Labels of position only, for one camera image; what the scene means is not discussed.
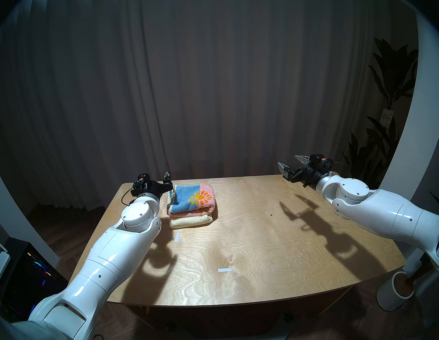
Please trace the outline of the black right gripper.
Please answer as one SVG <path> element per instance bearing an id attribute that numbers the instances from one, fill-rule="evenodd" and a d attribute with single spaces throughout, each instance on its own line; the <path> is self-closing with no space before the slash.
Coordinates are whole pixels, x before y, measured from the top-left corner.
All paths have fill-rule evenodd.
<path id="1" fill-rule="evenodd" d="M 333 160 L 323 154 L 294 155 L 294 158 L 298 161 L 296 168 L 278 162 L 279 170 L 288 182 L 300 182 L 304 188 L 315 188 L 323 177 L 332 175 Z"/>

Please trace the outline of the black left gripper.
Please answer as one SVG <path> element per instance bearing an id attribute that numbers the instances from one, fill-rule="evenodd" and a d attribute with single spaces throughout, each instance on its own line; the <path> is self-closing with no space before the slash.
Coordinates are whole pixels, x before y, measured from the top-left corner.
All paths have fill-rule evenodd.
<path id="1" fill-rule="evenodd" d="M 173 183 L 169 172 L 165 173 L 162 183 L 150 179 L 149 174 L 140 174 L 132 185 L 131 195 L 141 197 L 143 194 L 152 194 L 158 199 L 166 193 L 173 190 Z"/>

